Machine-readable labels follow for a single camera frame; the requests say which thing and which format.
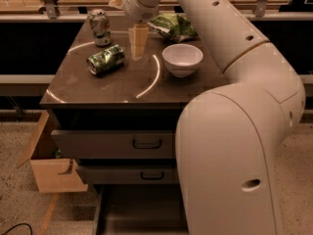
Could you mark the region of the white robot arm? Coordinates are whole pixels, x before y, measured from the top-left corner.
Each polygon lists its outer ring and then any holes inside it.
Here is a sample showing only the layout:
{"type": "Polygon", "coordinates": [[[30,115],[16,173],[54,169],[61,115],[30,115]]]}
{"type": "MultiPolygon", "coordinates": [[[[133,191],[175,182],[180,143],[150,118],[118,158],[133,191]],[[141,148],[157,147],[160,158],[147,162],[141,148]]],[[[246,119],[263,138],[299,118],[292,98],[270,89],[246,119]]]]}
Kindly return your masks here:
{"type": "MultiPolygon", "coordinates": [[[[143,23],[160,0],[122,0],[143,23]]],[[[274,154],[301,120],[303,83],[228,0],[177,0],[227,80],[195,97],[176,128],[178,178],[190,235],[284,235],[274,154]]]]}

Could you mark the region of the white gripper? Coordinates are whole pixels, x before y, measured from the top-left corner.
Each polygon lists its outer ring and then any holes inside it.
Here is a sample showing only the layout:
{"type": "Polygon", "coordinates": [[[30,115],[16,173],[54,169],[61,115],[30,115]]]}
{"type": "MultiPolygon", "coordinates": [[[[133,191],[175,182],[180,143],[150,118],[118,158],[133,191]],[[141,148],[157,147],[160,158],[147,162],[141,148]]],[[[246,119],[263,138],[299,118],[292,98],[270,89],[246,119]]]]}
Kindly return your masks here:
{"type": "Polygon", "coordinates": [[[128,29],[131,55],[139,61],[145,52],[149,28],[146,24],[158,15],[160,0],[111,0],[109,6],[124,11],[128,20],[135,23],[128,29]]]}

